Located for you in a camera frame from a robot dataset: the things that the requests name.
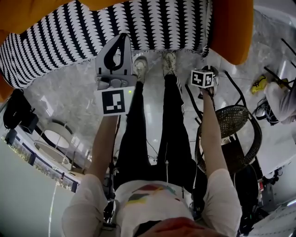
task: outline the orange cushion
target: orange cushion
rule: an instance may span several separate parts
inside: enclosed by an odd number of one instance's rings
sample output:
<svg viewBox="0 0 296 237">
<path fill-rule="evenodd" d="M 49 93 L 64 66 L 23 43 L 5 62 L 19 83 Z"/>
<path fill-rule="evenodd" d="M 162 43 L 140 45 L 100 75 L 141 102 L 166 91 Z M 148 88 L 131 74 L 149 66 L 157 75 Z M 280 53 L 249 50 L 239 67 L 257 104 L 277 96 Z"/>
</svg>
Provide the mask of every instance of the orange cushion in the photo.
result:
<svg viewBox="0 0 296 237">
<path fill-rule="evenodd" d="M 105 7 L 112 6 L 114 4 L 125 2 L 128 0 L 107 0 L 107 1 L 97 1 L 97 0 L 80 0 L 79 2 L 83 3 L 84 5 L 87 5 L 89 7 L 89 10 L 91 11 L 97 11 L 101 10 Z"/>
<path fill-rule="evenodd" d="M 9 32 L 0 30 L 0 45 L 4 42 L 6 37 L 9 35 Z"/>
<path fill-rule="evenodd" d="M 210 48 L 234 65 L 248 56 L 253 31 L 253 0 L 213 0 Z"/>
<path fill-rule="evenodd" d="M 0 73 L 0 103 L 4 102 L 9 97 L 13 90 L 14 88 L 8 85 Z"/>
<path fill-rule="evenodd" d="M 23 33 L 70 0 L 0 0 L 0 29 Z"/>
</svg>

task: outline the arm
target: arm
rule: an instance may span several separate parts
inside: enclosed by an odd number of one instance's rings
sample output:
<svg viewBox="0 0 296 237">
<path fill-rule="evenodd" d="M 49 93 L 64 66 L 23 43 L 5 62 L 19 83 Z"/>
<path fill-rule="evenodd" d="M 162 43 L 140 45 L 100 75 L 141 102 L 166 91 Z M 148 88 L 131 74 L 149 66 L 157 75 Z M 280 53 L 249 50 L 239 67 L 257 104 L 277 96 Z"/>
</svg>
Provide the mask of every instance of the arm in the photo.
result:
<svg viewBox="0 0 296 237">
<path fill-rule="evenodd" d="M 221 132 L 213 103 L 206 91 L 203 91 L 201 143 L 208 177 L 202 217 L 219 233 L 235 237 L 241 221 L 241 205 L 222 152 Z"/>
<path fill-rule="evenodd" d="M 88 174 L 97 176 L 101 183 L 112 157 L 118 116 L 103 117 L 92 146 L 92 163 Z"/>
<path fill-rule="evenodd" d="M 210 175 L 221 168 L 227 169 L 221 148 L 221 132 L 208 92 L 203 90 L 203 122 L 201 145 L 204 153 L 206 174 Z"/>
<path fill-rule="evenodd" d="M 92 147 L 92 163 L 62 217 L 65 237 L 98 236 L 108 204 L 102 183 L 111 161 L 117 116 L 104 117 Z"/>
</svg>

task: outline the leg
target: leg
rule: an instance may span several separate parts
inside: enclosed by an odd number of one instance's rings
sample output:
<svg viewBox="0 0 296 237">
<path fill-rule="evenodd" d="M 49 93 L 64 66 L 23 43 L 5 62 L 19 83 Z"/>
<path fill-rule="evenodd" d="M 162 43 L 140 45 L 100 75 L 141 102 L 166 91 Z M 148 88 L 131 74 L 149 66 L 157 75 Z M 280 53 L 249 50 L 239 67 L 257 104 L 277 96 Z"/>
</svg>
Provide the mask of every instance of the leg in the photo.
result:
<svg viewBox="0 0 296 237">
<path fill-rule="evenodd" d="M 136 84 L 129 114 L 127 115 L 126 131 L 120 144 L 118 161 L 115 166 L 115 189 L 125 182 L 143 179 L 141 175 L 139 176 L 137 171 L 141 171 L 143 168 L 150 166 L 147 153 L 146 121 L 142 95 L 147 62 L 141 72 L 135 68 L 137 64 L 143 66 L 143 59 L 138 58 L 134 63 L 134 71 L 138 75 L 138 82 Z"/>
<path fill-rule="evenodd" d="M 175 74 L 175 56 L 164 55 L 165 94 L 163 104 L 162 136 L 157 166 L 161 169 L 160 180 L 185 187 L 191 192 L 196 174 L 196 163 L 191 158 L 189 139 L 183 123 L 184 103 L 181 84 Z"/>
</svg>

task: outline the black pants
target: black pants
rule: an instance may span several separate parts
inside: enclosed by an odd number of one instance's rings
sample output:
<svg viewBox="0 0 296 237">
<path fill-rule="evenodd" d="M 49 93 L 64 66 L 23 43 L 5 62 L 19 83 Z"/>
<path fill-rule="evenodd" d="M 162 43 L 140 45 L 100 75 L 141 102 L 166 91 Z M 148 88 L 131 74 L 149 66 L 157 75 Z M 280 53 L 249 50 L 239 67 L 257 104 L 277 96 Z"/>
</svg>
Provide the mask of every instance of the black pants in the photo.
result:
<svg viewBox="0 0 296 237">
<path fill-rule="evenodd" d="M 114 176 L 115 190 L 133 180 L 167 181 L 192 192 L 196 163 L 191 158 L 190 145 L 183 123 L 181 84 L 175 75 L 165 76 L 162 136 L 157 165 L 150 165 L 146 143 L 146 121 L 143 106 L 143 84 L 136 85 L 127 115 L 127 126 L 120 144 Z"/>
</svg>

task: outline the marble floor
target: marble floor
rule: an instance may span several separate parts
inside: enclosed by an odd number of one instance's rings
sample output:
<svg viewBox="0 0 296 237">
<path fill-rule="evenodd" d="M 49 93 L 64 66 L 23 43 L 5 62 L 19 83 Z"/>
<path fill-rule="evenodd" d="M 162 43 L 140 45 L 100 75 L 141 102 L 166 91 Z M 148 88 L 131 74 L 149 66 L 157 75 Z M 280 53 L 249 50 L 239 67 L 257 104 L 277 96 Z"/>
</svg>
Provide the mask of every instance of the marble floor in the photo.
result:
<svg viewBox="0 0 296 237">
<path fill-rule="evenodd" d="M 207 58 L 202 59 L 198 54 L 186 50 L 176 52 L 177 74 L 183 86 L 185 102 L 184 123 L 189 140 L 196 140 L 198 124 L 194 120 L 197 116 L 190 102 L 184 84 L 193 68 L 200 69 L 204 65 L 216 67 L 219 74 L 219 86 L 215 96 L 216 109 L 234 104 L 239 94 L 223 73 L 227 70 L 234 81 L 242 90 L 248 109 L 253 112 L 257 103 L 264 97 L 263 93 L 252 95 L 250 87 L 252 82 L 264 73 L 264 66 L 269 66 L 282 78 L 293 80 L 296 70 L 290 65 L 289 60 L 296 62 L 296 57 L 281 41 L 284 38 L 296 49 L 296 30 L 288 25 L 266 18 L 259 12 L 254 12 L 253 38 L 247 61 L 239 66 L 234 66 L 221 58 L 214 51 L 210 51 Z M 133 52 L 134 58 L 141 54 Z M 147 140 L 158 151 L 162 129 L 162 106 L 164 94 L 164 79 L 161 70 L 161 52 L 144 52 L 148 60 L 148 72 L 144 85 L 144 109 L 147 125 Z M 94 91 L 96 90 L 94 60 L 79 63 L 53 71 L 41 78 L 25 90 L 25 96 L 35 108 L 39 117 L 39 126 L 45 128 L 51 119 L 67 122 L 74 131 L 73 144 L 70 149 L 75 149 L 77 141 L 80 142 L 78 151 L 86 154 L 92 148 L 95 134 L 102 117 L 95 104 Z M 191 87 L 197 106 L 202 110 L 202 100 L 197 98 L 198 88 Z M 125 131 L 125 116 L 122 117 L 115 149 L 119 148 L 121 138 Z M 266 121 L 260 123 L 261 127 L 268 128 Z M 252 130 L 245 125 L 239 134 L 243 150 L 246 151 L 253 140 Z M 195 143 L 191 142 L 191 152 L 194 152 Z M 148 145 L 148 154 L 156 157 L 154 150 Z"/>
</svg>

